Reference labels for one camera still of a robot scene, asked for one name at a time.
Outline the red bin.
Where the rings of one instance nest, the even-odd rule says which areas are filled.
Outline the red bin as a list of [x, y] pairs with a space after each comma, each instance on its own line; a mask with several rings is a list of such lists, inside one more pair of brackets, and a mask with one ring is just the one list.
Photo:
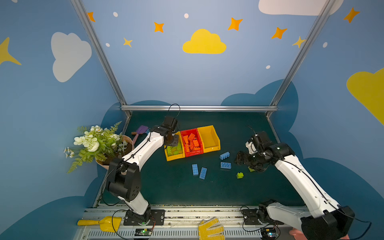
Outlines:
[[197, 156], [197, 155], [202, 155], [204, 153], [203, 152], [203, 148], [202, 148], [201, 138], [200, 138], [200, 135], [199, 135], [197, 129], [181, 131], [181, 137], [182, 138], [183, 138], [183, 136], [189, 136], [190, 134], [195, 134], [196, 135], [200, 147], [199, 148], [195, 148], [195, 150], [193, 152], [190, 152], [190, 153], [186, 153], [186, 151], [185, 151], [186, 158], [192, 157], [192, 156]]

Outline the orange curved lego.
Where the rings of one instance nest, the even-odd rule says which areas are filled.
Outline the orange curved lego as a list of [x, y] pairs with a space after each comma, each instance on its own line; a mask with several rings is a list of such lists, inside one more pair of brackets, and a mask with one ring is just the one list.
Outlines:
[[189, 144], [189, 139], [188, 139], [188, 136], [183, 136], [183, 140], [185, 142], [185, 144]]

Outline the green lego upside-down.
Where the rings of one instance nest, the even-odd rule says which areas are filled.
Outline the green lego upside-down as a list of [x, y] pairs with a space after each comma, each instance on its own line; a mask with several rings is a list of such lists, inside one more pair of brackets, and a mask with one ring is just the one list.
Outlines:
[[182, 154], [182, 153], [183, 153], [183, 150], [182, 150], [181, 146], [177, 146], [177, 147], [168, 146], [167, 147], [167, 154], [168, 154], [168, 156], [179, 155], [179, 154]]

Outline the long orange lego assembly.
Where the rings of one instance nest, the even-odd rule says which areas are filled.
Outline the long orange lego assembly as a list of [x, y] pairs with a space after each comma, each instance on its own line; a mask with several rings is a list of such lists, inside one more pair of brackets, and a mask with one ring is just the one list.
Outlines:
[[185, 144], [185, 151], [186, 153], [193, 152], [195, 150], [194, 145]]

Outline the yellow bin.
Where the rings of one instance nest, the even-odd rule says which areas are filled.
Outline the yellow bin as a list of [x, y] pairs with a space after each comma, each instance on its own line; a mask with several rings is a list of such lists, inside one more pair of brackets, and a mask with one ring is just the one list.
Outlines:
[[176, 135], [179, 136], [178, 145], [176, 147], [165, 147], [165, 156], [168, 162], [186, 157], [183, 138], [181, 137], [180, 132], [177, 132]]
[[204, 153], [215, 152], [221, 149], [221, 142], [213, 125], [197, 128], [201, 138]]

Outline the small green lego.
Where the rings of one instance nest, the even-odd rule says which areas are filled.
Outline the small green lego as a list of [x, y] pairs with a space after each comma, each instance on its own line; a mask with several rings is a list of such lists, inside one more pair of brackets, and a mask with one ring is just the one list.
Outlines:
[[244, 177], [244, 174], [243, 173], [237, 173], [237, 179], [242, 179]]

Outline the light blue lego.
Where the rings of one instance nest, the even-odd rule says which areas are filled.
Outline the light blue lego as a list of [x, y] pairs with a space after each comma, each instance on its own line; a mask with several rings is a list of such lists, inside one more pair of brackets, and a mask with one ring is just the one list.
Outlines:
[[225, 152], [225, 153], [223, 153], [223, 154], [221, 154], [219, 156], [220, 160], [224, 160], [224, 159], [227, 159], [229, 157], [230, 157], [230, 153], [229, 152]]

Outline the blue lego studs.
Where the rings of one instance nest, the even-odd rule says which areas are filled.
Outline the blue lego studs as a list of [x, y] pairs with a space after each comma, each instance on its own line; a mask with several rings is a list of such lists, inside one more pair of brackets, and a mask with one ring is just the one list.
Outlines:
[[193, 171], [193, 176], [199, 175], [199, 168], [197, 164], [192, 164], [192, 171]]

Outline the blue lego upside-down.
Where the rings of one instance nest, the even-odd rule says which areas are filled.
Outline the blue lego upside-down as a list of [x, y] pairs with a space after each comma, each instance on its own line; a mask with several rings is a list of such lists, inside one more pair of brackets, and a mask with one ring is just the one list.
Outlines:
[[201, 180], [204, 180], [206, 178], [206, 175], [207, 175], [207, 168], [201, 168], [201, 172], [200, 172], [199, 178]]

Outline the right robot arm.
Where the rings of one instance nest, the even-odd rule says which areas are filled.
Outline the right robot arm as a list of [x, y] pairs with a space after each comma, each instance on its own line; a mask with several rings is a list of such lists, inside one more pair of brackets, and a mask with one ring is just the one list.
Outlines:
[[257, 219], [261, 224], [282, 222], [302, 232], [308, 240], [338, 240], [348, 235], [355, 213], [342, 207], [314, 180], [295, 152], [285, 143], [274, 144], [266, 132], [259, 132], [246, 142], [246, 152], [239, 151], [238, 165], [261, 173], [268, 166], [279, 170], [304, 201], [299, 210], [269, 200], [259, 204]]

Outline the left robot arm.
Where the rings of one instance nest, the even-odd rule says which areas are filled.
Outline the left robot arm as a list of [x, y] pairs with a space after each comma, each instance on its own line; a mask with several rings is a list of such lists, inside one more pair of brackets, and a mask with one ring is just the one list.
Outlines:
[[144, 225], [150, 221], [151, 206], [141, 193], [141, 170], [157, 149], [178, 145], [177, 124], [176, 118], [166, 116], [160, 126], [151, 128], [136, 149], [110, 162], [105, 189], [130, 208], [126, 213], [130, 223]]

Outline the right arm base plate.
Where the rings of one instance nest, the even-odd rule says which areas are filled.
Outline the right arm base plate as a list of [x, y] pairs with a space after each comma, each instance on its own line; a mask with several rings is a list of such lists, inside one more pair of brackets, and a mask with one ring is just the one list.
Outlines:
[[283, 222], [272, 220], [267, 212], [257, 208], [241, 208], [240, 212], [243, 215], [244, 225], [283, 225]]

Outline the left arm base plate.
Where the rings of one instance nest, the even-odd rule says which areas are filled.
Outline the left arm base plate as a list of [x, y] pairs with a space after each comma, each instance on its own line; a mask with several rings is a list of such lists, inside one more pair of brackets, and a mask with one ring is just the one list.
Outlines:
[[148, 210], [144, 215], [138, 215], [131, 210], [126, 212], [124, 226], [163, 226], [165, 220], [165, 210]]

